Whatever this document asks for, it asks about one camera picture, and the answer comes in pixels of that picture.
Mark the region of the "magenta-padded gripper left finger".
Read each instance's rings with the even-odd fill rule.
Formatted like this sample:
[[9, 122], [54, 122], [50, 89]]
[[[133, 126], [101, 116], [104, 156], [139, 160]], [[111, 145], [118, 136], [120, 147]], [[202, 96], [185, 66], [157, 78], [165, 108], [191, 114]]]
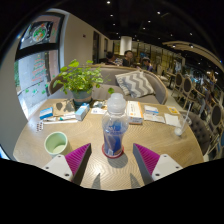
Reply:
[[67, 155], [55, 156], [43, 170], [80, 185], [91, 153], [91, 144], [85, 144]]

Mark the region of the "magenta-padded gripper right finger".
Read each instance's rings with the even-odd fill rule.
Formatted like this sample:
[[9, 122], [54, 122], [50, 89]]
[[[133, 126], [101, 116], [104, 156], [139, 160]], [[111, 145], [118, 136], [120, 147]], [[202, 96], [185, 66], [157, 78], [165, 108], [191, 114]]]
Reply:
[[145, 185], [182, 169], [168, 154], [157, 154], [152, 150], [134, 143], [133, 154]]

